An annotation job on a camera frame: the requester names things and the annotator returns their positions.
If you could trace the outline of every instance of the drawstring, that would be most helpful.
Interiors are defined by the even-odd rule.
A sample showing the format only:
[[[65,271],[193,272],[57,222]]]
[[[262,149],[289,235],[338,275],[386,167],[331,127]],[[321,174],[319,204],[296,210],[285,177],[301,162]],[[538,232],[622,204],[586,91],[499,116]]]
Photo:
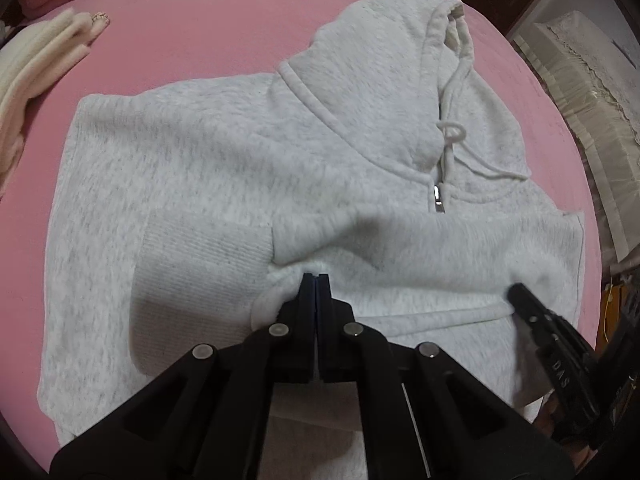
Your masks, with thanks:
[[[497,173],[500,176],[506,176],[506,177],[510,177],[510,178],[517,178],[519,180],[527,180],[529,178],[527,175],[522,174],[522,173],[517,173],[516,171],[503,170],[502,168],[498,168],[497,166],[494,166],[490,162],[487,162],[486,160],[484,160],[484,158],[482,158],[482,156],[478,155],[465,142],[465,139],[466,139],[466,128],[462,124],[460,124],[460,123],[458,123],[456,121],[449,121],[449,120],[447,120],[447,121],[437,121],[436,122],[436,127],[442,132],[442,137],[444,138],[445,151],[447,151],[447,149],[452,151],[453,150],[453,144],[458,142],[458,143],[460,143],[460,146],[463,146],[466,149],[466,151],[469,153],[469,155],[471,155],[476,160],[476,162],[478,162],[485,169],[487,169],[489,171],[493,171],[494,173]],[[455,135],[455,136],[448,136],[447,135],[447,129],[448,128],[455,128],[458,131],[458,134]],[[445,180],[445,175],[444,174],[442,175],[442,180],[443,181]]]

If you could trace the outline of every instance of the pink bedsheet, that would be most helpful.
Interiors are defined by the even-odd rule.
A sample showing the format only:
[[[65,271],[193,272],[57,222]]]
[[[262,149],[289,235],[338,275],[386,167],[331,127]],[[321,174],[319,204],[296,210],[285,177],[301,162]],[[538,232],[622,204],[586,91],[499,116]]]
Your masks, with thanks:
[[[0,410],[44,466],[58,448],[38,408],[47,221],[66,132],[91,93],[137,94],[173,81],[272,71],[356,0],[76,0],[111,25],[91,54],[28,113],[24,156],[0,203]],[[564,210],[586,213],[586,284],[579,327],[595,341],[600,250],[572,137],[534,76],[489,22],[468,9],[476,69],[520,121],[533,179]]]

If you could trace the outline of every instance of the hoodie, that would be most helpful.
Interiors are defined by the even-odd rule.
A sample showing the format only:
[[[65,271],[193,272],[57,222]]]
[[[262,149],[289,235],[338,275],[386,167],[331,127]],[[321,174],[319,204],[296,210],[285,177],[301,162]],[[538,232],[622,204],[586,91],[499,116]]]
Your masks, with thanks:
[[[194,344],[273,322],[304,272],[507,402],[544,393],[504,293],[575,322],[582,218],[529,179],[473,60],[460,1],[363,0],[275,73],[84,98],[47,237],[44,412],[84,431]],[[340,387],[277,388],[271,413],[353,430]]]

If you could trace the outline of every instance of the hood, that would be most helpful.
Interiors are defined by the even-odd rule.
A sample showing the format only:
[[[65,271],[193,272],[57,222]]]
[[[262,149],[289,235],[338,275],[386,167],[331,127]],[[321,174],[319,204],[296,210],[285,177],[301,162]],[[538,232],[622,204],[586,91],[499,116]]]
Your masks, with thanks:
[[[463,14],[459,0],[362,0],[321,27],[278,73],[352,148],[403,178],[433,184],[447,151],[487,176],[526,178],[526,165],[501,169],[469,145],[453,152],[473,127],[454,118],[474,73]]]

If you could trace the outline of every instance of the white wall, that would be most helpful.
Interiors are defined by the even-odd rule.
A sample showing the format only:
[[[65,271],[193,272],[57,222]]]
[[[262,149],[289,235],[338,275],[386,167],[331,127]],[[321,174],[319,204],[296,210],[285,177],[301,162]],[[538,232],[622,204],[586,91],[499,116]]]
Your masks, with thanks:
[[[512,38],[520,28],[543,23],[570,10],[580,10],[604,31],[640,68],[640,44],[614,0],[535,0],[507,34]]]

